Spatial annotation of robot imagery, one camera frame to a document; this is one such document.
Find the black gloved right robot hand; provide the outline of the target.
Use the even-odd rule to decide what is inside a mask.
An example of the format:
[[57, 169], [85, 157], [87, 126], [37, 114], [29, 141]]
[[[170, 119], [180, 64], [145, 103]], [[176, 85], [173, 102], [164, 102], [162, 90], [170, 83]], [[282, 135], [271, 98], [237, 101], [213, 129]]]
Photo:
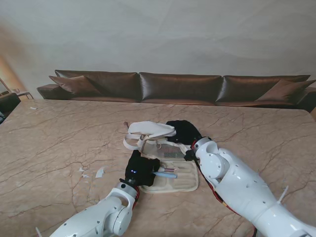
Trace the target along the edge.
[[168, 137], [169, 142], [192, 145], [202, 138], [197, 128], [187, 120], [171, 120], [166, 123], [175, 128], [176, 134]]

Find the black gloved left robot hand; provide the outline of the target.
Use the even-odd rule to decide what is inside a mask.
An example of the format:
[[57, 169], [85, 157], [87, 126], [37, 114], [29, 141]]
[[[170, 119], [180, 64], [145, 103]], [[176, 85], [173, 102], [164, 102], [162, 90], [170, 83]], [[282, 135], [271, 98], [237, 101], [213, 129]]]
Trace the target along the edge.
[[152, 186], [160, 168], [159, 159], [142, 157], [138, 150], [134, 150], [125, 169], [125, 182], [132, 187]]

